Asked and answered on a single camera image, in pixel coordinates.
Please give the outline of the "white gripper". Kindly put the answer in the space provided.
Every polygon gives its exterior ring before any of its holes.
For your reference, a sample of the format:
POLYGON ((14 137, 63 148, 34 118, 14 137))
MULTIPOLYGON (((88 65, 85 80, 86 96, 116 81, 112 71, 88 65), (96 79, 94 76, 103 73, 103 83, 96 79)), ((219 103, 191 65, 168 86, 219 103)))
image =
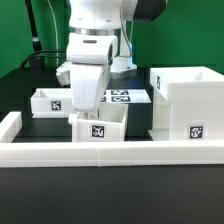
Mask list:
POLYGON ((85 119, 96 120, 98 105, 110 80, 110 65, 118 52, 115 35, 71 33, 66 50, 70 65, 72 105, 85 119))

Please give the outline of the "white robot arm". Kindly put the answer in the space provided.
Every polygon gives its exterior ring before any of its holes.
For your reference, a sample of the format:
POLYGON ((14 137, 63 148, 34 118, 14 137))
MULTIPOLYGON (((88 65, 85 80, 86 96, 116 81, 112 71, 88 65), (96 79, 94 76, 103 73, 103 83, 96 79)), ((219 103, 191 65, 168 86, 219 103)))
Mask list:
POLYGON ((124 23, 151 22, 168 0, 68 0, 71 9, 66 61, 56 70, 58 81, 71 87, 75 111, 96 119, 113 60, 129 46, 124 23))

